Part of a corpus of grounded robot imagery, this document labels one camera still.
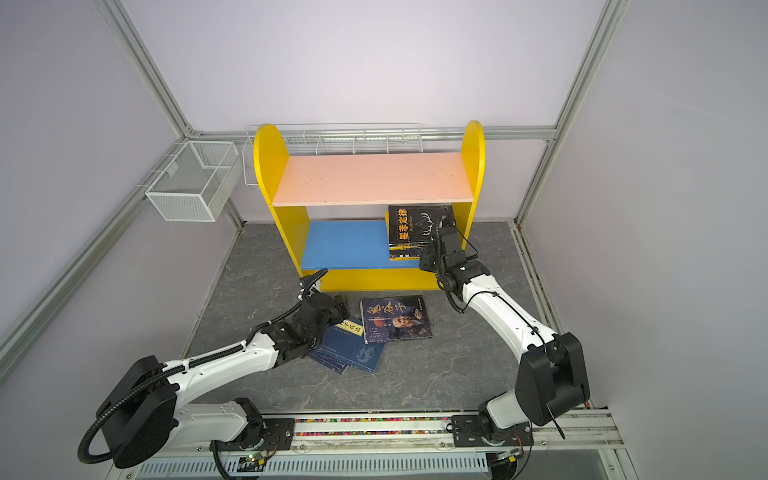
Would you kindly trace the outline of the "black antler cover book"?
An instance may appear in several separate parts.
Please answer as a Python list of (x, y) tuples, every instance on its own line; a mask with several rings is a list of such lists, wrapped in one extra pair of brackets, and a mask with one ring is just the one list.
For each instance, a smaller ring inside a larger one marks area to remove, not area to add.
[(454, 218), (452, 205), (390, 205), (386, 213), (389, 246), (430, 243), (444, 217)]

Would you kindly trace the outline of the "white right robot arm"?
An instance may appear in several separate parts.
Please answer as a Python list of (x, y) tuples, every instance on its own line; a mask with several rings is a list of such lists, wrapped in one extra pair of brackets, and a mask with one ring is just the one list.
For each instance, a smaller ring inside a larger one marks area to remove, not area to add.
[(591, 398), (583, 346), (571, 333), (538, 321), (501, 287), (453, 220), (439, 222), (419, 268), (433, 273), (458, 313), (472, 310), (500, 336), (518, 362), (514, 387), (480, 408), (491, 429), (531, 423), (544, 426)]

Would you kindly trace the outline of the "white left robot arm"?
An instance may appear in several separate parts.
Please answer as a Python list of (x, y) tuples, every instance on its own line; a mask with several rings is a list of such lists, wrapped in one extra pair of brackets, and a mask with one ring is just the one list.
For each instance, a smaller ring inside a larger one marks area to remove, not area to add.
[(330, 327), (348, 317), (344, 297), (310, 290), (288, 311), (230, 346), (167, 363), (155, 356), (136, 361), (97, 410), (78, 445), (78, 460), (110, 461), (126, 469), (171, 446), (261, 446), (264, 420), (251, 400), (238, 397), (213, 405), (195, 405), (194, 400), (242, 377), (306, 357)]

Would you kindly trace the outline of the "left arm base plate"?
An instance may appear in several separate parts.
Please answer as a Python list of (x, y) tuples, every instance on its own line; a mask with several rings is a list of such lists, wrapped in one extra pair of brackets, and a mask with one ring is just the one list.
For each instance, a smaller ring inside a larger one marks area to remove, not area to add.
[(291, 448), (295, 418), (267, 418), (249, 421), (233, 440), (218, 441), (219, 451), (280, 451)]

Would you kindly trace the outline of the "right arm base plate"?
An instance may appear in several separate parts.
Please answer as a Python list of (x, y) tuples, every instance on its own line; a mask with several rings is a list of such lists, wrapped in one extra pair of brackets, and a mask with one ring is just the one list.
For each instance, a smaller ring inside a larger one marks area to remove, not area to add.
[(454, 415), (446, 426), (456, 447), (528, 447), (533, 436), (527, 423), (500, 428), (483, 413)]

